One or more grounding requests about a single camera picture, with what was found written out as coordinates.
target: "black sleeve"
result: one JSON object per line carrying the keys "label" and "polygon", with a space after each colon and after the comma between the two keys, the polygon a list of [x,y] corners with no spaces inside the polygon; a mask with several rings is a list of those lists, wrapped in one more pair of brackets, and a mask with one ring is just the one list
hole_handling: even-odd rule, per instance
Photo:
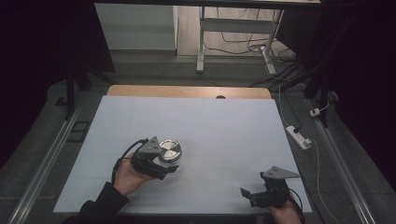
{"label": "black sleeve", "polygon": [[85,202],[75,217],[69,217],[63,224],[105,224],[128,203],[127,197],[121,195],[110,183],[106,182],[96,202]]}

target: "person's left hand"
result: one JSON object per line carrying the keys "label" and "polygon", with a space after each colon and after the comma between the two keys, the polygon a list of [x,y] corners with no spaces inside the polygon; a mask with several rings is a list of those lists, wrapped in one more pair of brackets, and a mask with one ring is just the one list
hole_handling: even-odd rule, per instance
{"label": "person's left hand", "polygon": [[114,188],[124,196],[137,190],[140,185],[146,181],[154,179],[154,177],[142,175],[134,169],[130,161],[133,154],[134,153],[130,153],[128,156],[126,156],[128,159],[122,160],[116,173],[116,180],[114,181]]}

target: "wooden floor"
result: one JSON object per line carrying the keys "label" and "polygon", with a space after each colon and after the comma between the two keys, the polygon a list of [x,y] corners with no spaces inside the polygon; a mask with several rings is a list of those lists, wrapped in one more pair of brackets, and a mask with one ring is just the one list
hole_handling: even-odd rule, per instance
{"label": "wooden floor", "polygon": [[[274,11],[272,9],[253,9],[253,8],[219,8],[219,15],[215,7],[207,7],[205,9],[205,16],[207,18],[225,18],[225,19],[240,19],[240,20],[266,20],[270,21],[273,18]],[[198,7],[178,7],[178,35],[177,35],[177,55],[179,56],[196,56],[199,44],[199,8]],[[204,37],[205,44],[212,49],[205,49],[205,55],[211,56],[257,56],[261,57],[259,52],[249,52],[244,54],[231,54],[213,49],[223,49],[230,52],[244,52],[248,51],[248,44],[250,46],[263,44],[266,42],[268,35],[253,34],[235,34],[223,33],[223,36],[228,41],[246,41],[243,43],[226,42],[221,36],[220,32],[206,32]],[[286,49],[284,45],[276,41],[273,44],[274,52],[279,52]],[[292,56],[293,52],[287,50],[282,52],[282,56]]]}

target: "hand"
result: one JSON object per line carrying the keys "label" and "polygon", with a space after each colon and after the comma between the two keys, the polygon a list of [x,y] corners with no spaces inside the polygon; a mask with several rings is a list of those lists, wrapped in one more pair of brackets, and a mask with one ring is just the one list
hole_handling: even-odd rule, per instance
{"label": "hand", "polygon": [[274,217],[276,224],[301,224],[296,208],[289,201],[285,202],[280,208],[273,206],[269,206],[267,208]]}
{"label": "hand", "polygon": [[126,156],[128,159],[123,159],[119,169],[116,173],[116,180],[114,181],[114,188],[120,194],[126,196],[137,190],[140,185],[148,180],[154,179],[149,175],[142,175],[138,173],[131,164],[130,159],[134,153]]}

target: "lid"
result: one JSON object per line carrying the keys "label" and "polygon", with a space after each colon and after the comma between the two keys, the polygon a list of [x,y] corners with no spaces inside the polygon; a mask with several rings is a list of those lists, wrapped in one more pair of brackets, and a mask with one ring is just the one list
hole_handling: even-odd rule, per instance
{"label": "lid", "polygon": [[161,162],[171,164],[177,162],[181,157],[180,144],[175,140],[164,140],[160,143],[161,154],[158,159]]}

